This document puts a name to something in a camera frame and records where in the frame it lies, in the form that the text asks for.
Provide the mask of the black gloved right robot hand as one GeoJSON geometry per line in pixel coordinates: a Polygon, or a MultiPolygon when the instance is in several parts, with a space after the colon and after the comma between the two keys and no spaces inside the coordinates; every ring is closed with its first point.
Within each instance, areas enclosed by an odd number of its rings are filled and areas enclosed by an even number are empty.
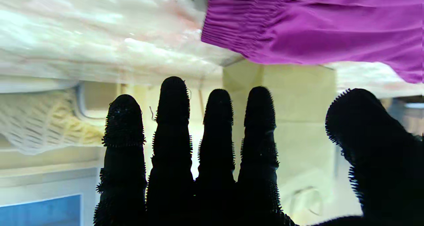
{"type": "MultiPolygon", "coordinates": [[[[272,96],[254,87],[235,181],[233,110],[229,93],[213,90],[203,119],[199,175],[193,179],[189,95],[176,76],[161,85],[146,177],[142,111],[127,94],[110,103],[95,226],[294,226],[282,211],[272,96]]],[[[366,89],[347,89],[327,111],[327,136],[351,164],[349,180],[361,216],[321,226],[422,226],[423,141],[407,132],[366,89]]]]}

